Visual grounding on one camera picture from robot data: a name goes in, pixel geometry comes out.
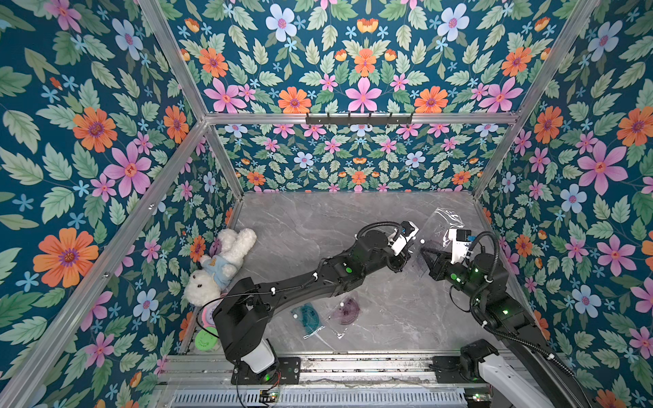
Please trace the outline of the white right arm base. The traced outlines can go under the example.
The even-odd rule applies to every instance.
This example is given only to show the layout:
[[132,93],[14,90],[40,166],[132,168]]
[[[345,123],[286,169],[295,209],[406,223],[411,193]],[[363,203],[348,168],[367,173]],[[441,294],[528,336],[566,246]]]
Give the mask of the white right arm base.
[[470,380],[482,379],[502,394],[513,407],[554,408],[548,397],[529,384],[484,339],[461,348],[460,373]]

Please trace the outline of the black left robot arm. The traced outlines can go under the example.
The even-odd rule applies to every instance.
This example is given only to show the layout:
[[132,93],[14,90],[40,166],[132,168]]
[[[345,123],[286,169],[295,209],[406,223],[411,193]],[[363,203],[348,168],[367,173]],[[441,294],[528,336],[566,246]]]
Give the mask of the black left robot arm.
[[[372,223],[359,230],[350,248],[322,258],[311,272],[278,282],[255,283],[249,277],[236,282],[213,312],[226,360],[243,361],[257,373],[273,366],[274,362],[256,354],[262,351],[275,360],[264,334],[277,313],[302,302],[351,292],[368,275],[384,268],[401,272],[418,231],[411,221]],[[263,366],[258,368],[255,364],[260,361]]]

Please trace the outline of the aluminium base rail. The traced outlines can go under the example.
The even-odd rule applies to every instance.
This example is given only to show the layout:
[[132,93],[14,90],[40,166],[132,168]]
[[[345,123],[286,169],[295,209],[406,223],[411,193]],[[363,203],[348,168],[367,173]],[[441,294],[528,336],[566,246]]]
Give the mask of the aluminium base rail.
[[[529,373],[512,355],[506,361]],[[151,407],[506,407],[481,380],[459,375],[447,351],[297,353],[281,355],[271,378],[247,377],[217,355],[172,357]]]

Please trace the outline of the clear purple ruler set pouch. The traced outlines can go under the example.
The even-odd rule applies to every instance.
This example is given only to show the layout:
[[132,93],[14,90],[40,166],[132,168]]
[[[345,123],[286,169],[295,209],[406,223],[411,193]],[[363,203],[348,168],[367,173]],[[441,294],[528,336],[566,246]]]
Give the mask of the clear purple ruler set pouch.
[[449,229],[468,229],[462,218],[452,209],[438,207],[418,231],[416,244],[413,251],[413,260],[410,263],[411,272],[418,277],[429,274],[429,270],[420,254],[421,247],[435,248],[440,251],[452,252],[451,242],[447,238]]

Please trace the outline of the white plush bear toy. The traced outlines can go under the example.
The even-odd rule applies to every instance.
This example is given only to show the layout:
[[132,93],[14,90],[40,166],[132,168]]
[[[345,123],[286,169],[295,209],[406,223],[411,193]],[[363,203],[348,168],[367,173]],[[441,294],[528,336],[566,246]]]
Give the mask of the white plush bear toy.
[[200,268],[190,274],[184,291],[189,304],[200,307],[218,299],[241,269],[258,237],[253,229],[223,229],[214,253],[202,255]]

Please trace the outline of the green round toy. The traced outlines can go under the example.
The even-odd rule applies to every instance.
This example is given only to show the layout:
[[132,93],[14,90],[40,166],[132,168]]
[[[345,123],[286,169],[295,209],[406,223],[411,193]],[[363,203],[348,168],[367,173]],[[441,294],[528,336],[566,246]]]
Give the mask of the green round toy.
[[219,336],[213,326],[201,328],[194,339],[196,350],[209,352],[219,346]]

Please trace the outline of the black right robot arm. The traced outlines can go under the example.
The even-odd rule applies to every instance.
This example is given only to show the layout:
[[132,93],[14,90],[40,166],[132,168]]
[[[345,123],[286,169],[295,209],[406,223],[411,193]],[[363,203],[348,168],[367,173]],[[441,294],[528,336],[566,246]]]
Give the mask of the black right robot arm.
[[488,384],[506,407],[595,407],[573,370],[548,345],[534,314],[508,293],[510,273],[500,261],[498,238],[490,231],[475,237],[466,229],[452,233],[449,251],[419,249],[429,276],[464,294],[465,312],[504,344],[530,377],[519,374],[486,340],[461,348],[459,375]]

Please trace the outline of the green ruler set pouch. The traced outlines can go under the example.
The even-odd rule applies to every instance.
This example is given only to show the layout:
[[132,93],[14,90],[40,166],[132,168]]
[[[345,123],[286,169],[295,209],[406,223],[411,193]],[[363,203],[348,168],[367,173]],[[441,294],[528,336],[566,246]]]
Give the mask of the green ruler set pouch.
[[291,316],[301,328],[302,339],[311,338],[324,328],[321,317],[312,303],[293,308]]

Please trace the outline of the black hook rail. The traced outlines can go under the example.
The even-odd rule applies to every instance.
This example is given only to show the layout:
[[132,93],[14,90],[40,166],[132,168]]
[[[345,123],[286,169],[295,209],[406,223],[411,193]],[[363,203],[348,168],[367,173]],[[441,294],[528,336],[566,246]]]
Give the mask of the black hook rail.
[[375,114],[375,113],[338,113],[338,114],[307,114],[304,117],[307,125],[372,125],[372,126],[389,126],[405,125],[413,122],[413,114]]

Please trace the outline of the pink round toy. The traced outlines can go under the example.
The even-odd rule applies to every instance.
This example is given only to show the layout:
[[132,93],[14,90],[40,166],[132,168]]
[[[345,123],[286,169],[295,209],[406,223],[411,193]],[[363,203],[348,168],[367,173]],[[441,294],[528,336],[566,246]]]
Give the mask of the pink round toy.
[[215,327],[214,311],[216,311],[217,307],[219,307],[218,303],[212,303],[202,309],[200,314],[202,326],[206,328]]

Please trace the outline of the purple protractor set pouch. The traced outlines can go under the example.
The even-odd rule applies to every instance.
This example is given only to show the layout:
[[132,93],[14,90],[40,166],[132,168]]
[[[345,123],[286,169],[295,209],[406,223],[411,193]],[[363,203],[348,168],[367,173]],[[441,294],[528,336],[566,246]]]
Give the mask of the purple protractor set pouch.
[[336,338],[342,339],[348,329],[358,320],[360,314],[359,297],[354,292],[338,301],[334,309],[328,314],[325,325]]

